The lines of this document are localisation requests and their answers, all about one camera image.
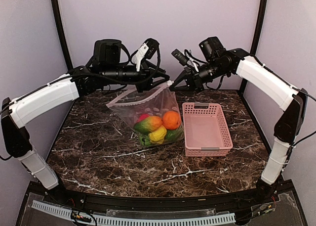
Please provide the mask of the green toy cabbage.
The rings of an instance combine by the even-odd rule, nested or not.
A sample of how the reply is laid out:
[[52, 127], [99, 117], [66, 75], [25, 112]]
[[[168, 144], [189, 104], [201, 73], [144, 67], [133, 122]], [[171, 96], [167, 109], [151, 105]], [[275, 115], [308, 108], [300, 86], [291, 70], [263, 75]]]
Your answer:
[[152, 143], [147, 135], [139, 134], [139, 141], [142, 146], [151, 146]]

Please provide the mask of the pink perforated plastic basket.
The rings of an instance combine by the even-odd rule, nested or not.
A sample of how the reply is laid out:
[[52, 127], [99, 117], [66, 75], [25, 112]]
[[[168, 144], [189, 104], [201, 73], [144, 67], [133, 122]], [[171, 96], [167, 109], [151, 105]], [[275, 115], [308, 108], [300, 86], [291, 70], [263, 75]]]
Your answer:
[[222, 107], [217, 103], [182, 104], [187, 157], [222, 157], [233, 147]]

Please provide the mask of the red toy apple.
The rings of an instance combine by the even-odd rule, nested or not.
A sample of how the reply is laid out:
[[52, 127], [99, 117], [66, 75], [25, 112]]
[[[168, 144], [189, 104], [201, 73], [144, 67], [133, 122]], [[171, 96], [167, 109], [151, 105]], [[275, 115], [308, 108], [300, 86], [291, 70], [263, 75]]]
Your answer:
[[143, 120], [145, 120], [145, 119], [148, 118], [148, 117], [150, 117], [149, 114], [142, 114], [142, 115], [138, 118], [137, 123], [138, 123], [138, 122], [141, 122], [141, 121], [143, 121]]

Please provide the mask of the green toy bell pepper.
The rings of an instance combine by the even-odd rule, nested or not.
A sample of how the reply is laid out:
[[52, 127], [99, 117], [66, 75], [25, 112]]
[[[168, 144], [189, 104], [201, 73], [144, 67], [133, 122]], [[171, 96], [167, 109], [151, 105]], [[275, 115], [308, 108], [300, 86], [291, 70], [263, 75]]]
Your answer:
[[167, 133], [165, 135], [166, 141], [178, 141], [181, 140], [184, 137], [184, 130], [183, 127], [180, 126], [177, 129], [174, 130], [167, 130]]

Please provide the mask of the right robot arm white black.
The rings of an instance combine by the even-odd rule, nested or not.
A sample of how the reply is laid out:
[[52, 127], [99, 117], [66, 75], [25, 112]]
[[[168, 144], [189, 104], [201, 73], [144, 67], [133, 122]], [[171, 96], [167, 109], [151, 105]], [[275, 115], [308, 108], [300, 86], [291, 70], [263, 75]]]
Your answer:
[[171, 53], [184, 67], [172, 84], [172, 90], [203, 91], [204, 85], [214, 79], [234, 74], [262, 91], [283, 111], [274, 126], [274, 144], [260, 177], [265, 184], [252, 191], [252, 199], [256, 203], [263, 203], [271, 195], [268, 185], [276, 182], [295, 147], [305, 117], [308, 94], [306, 90], [298, 89], [281, 78], [244, 49], [227, 50], [218, 37], [209, 37], [200, 42], [199, 48], [204, 61], [196, 59], [187, 50], [181, 52], [175, 49]]

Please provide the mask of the yellow toy lemon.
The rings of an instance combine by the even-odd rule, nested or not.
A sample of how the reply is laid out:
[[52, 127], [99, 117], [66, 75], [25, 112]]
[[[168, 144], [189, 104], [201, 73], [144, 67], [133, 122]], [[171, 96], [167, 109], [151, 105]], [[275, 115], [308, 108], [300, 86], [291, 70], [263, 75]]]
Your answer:
[[157, 130], [148, 134], [151, 143], [162, 144], [164, 142], [167, 129], [161, 125]]

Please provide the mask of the orange green toy mango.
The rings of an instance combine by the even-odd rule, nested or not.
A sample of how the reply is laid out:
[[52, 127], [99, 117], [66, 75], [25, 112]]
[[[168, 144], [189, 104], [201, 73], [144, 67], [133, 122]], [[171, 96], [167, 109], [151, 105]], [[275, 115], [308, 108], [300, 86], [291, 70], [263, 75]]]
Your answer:
[[134, 125], [134, 130], [142, 134], [149, 134], [156, 131], [162, 125], [162, 118], [159, 116], [149, 116]]

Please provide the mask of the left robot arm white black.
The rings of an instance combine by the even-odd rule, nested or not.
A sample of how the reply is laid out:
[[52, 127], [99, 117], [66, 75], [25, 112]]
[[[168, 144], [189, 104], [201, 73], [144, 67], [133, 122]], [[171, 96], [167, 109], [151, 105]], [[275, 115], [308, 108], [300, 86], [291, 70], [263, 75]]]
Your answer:
[[69, 192], [31, 144], [26, 125], [61, 104], [102, 90], [107, 85], [134, 85], [138, 92], [150, 90], [169, 80], [160, 62], [159, 42], [152, 38], [146, 39], [132, 54], [120, 40], [96, 41], [86, 65], [73, 68], [22, 97], [3, 100], [0, 126], [7, 153], [51, 190], [50, 196], [57, 203], [66, 204], [70, 200]]

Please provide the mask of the clear zip top bag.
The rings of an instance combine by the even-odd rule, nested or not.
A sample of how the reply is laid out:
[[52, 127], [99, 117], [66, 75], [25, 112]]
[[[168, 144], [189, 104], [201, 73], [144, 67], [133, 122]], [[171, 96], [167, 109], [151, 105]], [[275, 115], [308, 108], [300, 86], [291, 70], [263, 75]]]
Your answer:
[[[180, 114], [175, 92], [169, 89], [172, 84], [172, 81], [168, 81], [168, 86], [155, 88], [142, 93], [138, 92], [135, 88], [132, 88], [110, 101], [107, 104], [107, 107], [119, 116], [139, 136], [139, 134], [142, 133], [137, 132], [133, 127], [142, 114], [159, 116], [161, 118], [167, 111], [175, 111]], [[162, 144], [170, 144], [174, 142], [175, 141], [164, 140]]]

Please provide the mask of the orange toy fruit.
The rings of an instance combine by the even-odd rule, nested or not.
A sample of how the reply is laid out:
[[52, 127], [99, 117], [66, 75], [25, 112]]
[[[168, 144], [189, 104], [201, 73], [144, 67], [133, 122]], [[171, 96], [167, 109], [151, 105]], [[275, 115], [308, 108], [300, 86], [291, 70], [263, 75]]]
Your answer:
[[175, 130], [181, 125], [180, 114], [175, 111], [167, 111], [162, 117], [162, 122], [167, 130]]

